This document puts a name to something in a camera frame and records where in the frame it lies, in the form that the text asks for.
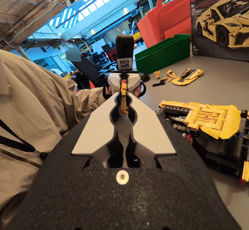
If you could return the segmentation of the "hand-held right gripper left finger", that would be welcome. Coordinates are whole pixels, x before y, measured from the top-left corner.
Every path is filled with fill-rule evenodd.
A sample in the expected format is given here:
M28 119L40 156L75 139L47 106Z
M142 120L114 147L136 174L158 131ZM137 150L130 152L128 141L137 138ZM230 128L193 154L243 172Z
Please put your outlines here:
M123 146L116 122L120 117L121 95L116 92L93 111L84 126L71 154L107 162L110 168L123 166Z

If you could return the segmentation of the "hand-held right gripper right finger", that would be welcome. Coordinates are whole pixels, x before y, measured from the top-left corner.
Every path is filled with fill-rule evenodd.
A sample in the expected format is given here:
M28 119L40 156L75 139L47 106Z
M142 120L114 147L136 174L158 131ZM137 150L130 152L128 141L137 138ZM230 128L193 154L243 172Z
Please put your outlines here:
M132 123L126 147L127 166L138 168L148 159L175 156L176 150L156 113L131 93L127 94L126 103Z

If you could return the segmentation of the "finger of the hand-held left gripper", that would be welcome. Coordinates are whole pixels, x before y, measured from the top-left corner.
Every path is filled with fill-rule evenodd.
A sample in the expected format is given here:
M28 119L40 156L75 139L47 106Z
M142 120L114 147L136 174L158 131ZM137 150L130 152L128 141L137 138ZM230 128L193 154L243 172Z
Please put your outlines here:
M121 92L121 87L121 73L110 73L110 75L108 76L107 93Z
M128 78L126 80L126 90L132 92L137 86L140 85L141 78L138 73L128 73Z

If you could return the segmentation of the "yellow toy connector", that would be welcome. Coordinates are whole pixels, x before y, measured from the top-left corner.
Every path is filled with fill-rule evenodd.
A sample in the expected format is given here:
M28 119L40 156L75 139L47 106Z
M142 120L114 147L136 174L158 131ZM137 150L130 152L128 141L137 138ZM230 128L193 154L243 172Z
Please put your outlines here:
M124 114L129 114L129 108L126 104L126 93L127 93L127 84L121 84L121 110Z

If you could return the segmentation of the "yellow toy car model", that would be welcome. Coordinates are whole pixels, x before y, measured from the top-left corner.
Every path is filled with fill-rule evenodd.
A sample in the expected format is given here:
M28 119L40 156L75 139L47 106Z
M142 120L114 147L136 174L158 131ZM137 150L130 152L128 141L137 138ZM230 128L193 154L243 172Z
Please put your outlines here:
M163 100L161 115L193 146L213 169L235 176L241 185L249 179L249 116L234 105L216 106Z

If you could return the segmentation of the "person's left forearm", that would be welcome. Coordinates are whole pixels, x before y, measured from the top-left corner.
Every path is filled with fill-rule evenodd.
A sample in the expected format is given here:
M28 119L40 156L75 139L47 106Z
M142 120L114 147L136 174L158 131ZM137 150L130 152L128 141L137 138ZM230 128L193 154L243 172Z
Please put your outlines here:
M103 91L103 87L73 91L71 98L76 122L80 122L106 101Z

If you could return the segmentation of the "grey desk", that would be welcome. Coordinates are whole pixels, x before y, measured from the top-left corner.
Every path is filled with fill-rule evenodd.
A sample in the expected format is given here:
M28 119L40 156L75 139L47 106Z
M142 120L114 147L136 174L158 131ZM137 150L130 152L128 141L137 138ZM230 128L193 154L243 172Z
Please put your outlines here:
M201 69L201 77L186 86L167 82L164 86L152 87L157 83L155 74L151 73L146 82L147 91L141 98L152 110L157 110L162 100L178 102L197 102L213 105L234 105L238 110L248 110L248 62L193 56L174 63L160 70L166 77L172 70L179 76L187 68ZM240 185L232 176L208 168L221 199L234 216L241 229L249 227L248 183Z

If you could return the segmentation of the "person's left hand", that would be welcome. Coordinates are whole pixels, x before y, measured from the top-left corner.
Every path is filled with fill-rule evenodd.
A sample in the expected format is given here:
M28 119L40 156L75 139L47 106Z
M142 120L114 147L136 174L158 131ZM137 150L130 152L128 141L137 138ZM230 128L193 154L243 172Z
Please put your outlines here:
M133 95L135 96L135 97L137 97L139 100L140 100L140 98L139 98L139 95L140 95L140 93L141 93L141 85L139 85L139 86L137 86L134 90L133 90ZM106 91L105 91L105 93L106 93L106 95L112 95L112 87L109 85L109 84L107 84L106 85Z

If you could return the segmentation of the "whiteboard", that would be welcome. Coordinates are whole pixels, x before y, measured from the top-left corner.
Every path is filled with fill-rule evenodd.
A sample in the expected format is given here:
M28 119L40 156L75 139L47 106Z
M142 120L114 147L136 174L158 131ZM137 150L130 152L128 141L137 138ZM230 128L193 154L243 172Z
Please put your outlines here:
M91 44L93 53L96 53L96 52L98 54L101 53L103 51L102 46L104 46L105 44L106 44L106 41L104 38L101 38L95 43Z

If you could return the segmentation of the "black chair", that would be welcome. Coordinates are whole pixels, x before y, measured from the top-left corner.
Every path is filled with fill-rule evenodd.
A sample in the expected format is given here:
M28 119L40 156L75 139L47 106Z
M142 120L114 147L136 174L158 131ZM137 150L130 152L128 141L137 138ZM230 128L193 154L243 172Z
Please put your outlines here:
M72 63L85 76L85 78L93 83L96 88L105 85L109 73L111 70L114 70L114 67L116 66L115 61L108 63L106 66L107 69L100 72L84 57L81 57L81 62L72 61Z

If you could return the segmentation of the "green plastic bin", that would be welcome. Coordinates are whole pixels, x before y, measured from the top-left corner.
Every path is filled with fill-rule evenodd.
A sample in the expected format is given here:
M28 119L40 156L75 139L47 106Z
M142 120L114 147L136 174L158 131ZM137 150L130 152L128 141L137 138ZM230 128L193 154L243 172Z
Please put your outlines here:
M190 41L191 34L176 34L135 54L137 71L150 74L190 57Z

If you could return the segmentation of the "yellow toy car panel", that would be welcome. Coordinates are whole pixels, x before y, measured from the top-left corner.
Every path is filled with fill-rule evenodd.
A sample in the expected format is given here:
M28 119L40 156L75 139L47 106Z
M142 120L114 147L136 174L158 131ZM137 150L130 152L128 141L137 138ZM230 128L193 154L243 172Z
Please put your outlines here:
M174 85L188 85L191 82L195 81L196 79L198 79L202 74L203 74L203 70L200 69L191 69L188 68L186 69L181 75L179 75L177 78L175 78L174 80L172 80L172 83Z

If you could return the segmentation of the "orange felt bag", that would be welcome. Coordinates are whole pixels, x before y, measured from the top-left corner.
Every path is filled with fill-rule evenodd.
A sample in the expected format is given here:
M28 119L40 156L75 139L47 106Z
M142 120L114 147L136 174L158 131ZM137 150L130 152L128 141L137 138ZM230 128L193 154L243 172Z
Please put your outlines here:
M191 34L190 0L157 0L137 25L147 48L176 34Z

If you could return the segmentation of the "person's beige jacket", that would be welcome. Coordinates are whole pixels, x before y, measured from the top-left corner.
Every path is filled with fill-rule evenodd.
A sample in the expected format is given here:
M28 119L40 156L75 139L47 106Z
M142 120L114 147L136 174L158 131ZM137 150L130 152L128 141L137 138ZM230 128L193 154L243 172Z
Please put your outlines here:
M17 135L1 127L1 136L49 153L78 122L71 95L77 84L1 50L0 118ZM10 223L33 183L43 160L38 153L1 144L0 222Z

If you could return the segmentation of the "toy car set box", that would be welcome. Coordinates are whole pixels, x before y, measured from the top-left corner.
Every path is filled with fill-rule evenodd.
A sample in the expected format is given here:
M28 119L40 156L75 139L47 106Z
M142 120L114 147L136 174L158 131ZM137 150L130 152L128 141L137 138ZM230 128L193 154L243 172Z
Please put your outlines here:
M190 0L193 55L249 61L249 0Z

